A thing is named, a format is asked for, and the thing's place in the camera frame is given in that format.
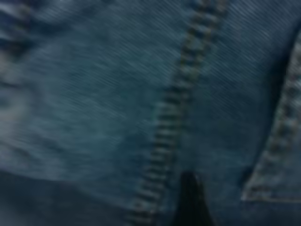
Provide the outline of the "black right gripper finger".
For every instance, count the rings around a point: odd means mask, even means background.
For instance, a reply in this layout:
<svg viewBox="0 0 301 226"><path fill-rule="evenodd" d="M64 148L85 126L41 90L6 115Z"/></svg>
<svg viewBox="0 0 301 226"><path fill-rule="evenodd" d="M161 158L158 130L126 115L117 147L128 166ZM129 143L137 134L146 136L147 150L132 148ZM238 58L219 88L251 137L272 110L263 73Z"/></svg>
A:
<svg viewBox="0 0 301 226"><path fill-rule="evenodd" d="M181 175L174 226L214 226L205 200L203 183L192 172Z"/></svg>

